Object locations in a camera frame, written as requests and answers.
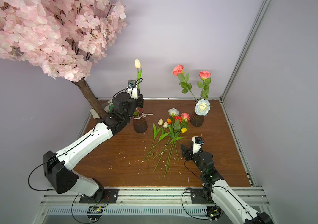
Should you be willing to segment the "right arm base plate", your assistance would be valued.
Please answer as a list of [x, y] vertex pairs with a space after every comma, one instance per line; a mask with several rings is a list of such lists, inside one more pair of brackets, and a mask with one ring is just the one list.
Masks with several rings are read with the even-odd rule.
[[213, 204], [213, 200], [209, 193], [203, 188], [189, 188], [191, 202], [193, 204]]

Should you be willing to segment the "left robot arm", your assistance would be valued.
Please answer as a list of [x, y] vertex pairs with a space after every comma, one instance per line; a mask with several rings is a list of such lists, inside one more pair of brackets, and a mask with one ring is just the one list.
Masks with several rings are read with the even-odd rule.
[[87, 197], [102, 196], [103, 188], [99, 182], [75, 172], [74, 168], [96, 147], [130, 123], [135, 110], [143, 107], [144, 96], [131, 91], [121, 92], [112, 99], [112, 103], [112, 110], [84, 136], [56, 153], [48, 151], [44, 154], [44, 175], [56, 193], [73, 191]]

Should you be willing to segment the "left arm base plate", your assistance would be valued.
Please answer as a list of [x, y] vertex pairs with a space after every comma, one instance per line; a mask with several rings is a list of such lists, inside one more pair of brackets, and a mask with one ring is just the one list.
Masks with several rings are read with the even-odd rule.
[[115, 204], [118, 199], [119, 189], [115, 188], [105, 188], [99, 189], [93, 196], [89, 197], [84, 194], [81, 195], [79, 203], [87, 204]]

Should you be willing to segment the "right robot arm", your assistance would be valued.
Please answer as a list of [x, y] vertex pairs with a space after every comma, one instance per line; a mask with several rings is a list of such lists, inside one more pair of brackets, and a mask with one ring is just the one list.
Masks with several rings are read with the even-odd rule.
[[273, 220], [266, 212], [258, 212], [242, 200], [224, 180], [214, 166], [213, 155], [195, 149], [196, 144], [190, 147], [180, 145], [182, 157], [186, 161], [193, 161], [201, 172], [203, 191], [207, 200], [212, 201], [228, 216], [234, 224], [272, 224]]

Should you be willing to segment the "white rose large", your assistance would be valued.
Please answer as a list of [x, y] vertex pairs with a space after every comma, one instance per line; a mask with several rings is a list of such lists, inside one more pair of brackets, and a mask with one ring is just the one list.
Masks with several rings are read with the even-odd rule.
[[210, 111], [210, 102], [207, 99], [200, 99], [195, 105], [195, 113], [199, 116], [207, 116]]

